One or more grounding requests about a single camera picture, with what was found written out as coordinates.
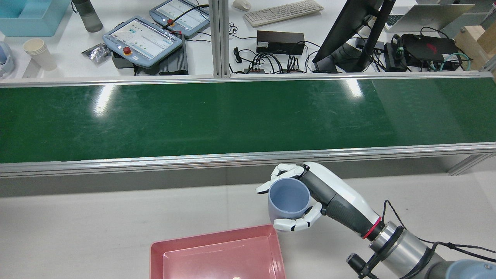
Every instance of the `touchscreen display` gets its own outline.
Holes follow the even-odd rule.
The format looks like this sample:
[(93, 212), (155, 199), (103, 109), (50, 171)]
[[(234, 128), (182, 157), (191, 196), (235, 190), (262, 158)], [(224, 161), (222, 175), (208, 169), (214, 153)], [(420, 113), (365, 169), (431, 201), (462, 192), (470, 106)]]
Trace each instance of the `touchscreen display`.
[(164, 34), (160, 34), (137, 19), (111, 35), (149, 59), (153, 59), (173, 44)]
[[(193, 6), (190, 6), (180, 0), (172, 0), (158, 8), (157, 11), (168, 18), (175, 19), (191, 8), (193, 8)], [(194, 9), (183, 15), (180, 19), (176, 20), (176, 22), (179, 25), (184, 26), (186, 29), (191, 30), (204, 22), (206, 17), (207, 15), (205, 13), (202, 14), (198, 9)]]

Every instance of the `robotic arm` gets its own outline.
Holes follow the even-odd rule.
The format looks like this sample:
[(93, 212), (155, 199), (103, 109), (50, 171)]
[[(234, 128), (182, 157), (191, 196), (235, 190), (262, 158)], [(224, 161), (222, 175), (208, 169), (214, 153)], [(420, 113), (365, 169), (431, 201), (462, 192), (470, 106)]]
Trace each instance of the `robotic arm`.
[(303, 230), (326, 215), (371, 241), (374, 255), (370, 260), (365, 262), (356, 254), (351, 254), (346, 260), (360, 279), (375, 279), (372, 269), (379, 262), (400, 279), (496, 278), (495, 265), (472, 260), (447, 262), (404, 227), (392, 222), (385, 224), (360, 194), (318, 163), (305, 162), (301, 166), (279, 164), (270, 178), (256, 189), (257, 193), (268, 193), (272, 183), (278, 179), (295, 178), (306, 185), (316, 200), (301, 218), (274, 220), (275, 229)]
[(357, 191), (326, 167), (314, 162), (305, 162), (301, 166), (280, 164), (272, 172), (271, 180), (262, 184), (256, 191), (265, 194), (276, 180), (288, 177), (302, 181), (317, 202), (303, 218), (277, 219), (274, 221), (274, 228), (298, 231), (310, 227), (320, 216), (326, 215), (356, 232), (363, 239), (374, 240), (384, 227), (380, 216)]

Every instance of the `plastic tray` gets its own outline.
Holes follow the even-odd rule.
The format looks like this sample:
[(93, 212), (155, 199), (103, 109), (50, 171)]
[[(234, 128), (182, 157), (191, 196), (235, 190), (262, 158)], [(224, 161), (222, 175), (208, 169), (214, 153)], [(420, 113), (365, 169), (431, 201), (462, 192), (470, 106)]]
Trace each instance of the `plastic tray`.
[(0, 30), (5, 36), (50, 37), (70, 0), (0, 0)]
[(158, 241), (151, 279), (285, 279), (272, 225)]

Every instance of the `keyboard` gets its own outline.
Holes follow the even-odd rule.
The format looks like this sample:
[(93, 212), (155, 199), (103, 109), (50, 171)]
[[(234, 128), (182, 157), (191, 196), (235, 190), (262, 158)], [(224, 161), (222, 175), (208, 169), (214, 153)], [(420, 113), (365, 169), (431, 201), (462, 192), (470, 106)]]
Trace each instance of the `keyboard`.
[(245, 19), (253, 27), (257, 27), (302, 15), (307, 15), (309, 13), (313, 13), (323, 9), (324, 8), (314, 0), (304, 0), (259, 11), (247, 12), (245, 13)]
[(391, 14), (390, 16), (387, 17), (386, 24), (388, 26), (393, 26), (398, 20), (400, 20), (403, 17), (402, 14)]

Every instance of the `light blue mug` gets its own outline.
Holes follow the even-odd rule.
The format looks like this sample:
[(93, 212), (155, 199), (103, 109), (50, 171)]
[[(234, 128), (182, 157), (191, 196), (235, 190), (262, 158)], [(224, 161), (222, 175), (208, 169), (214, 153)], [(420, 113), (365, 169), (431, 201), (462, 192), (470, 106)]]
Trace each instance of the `light blue mug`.
[(303, 182), (294, 178), (276, 180), (269, 188), (269, 217), (275, 219), (301, 218), (310, 206), (310, 191)]

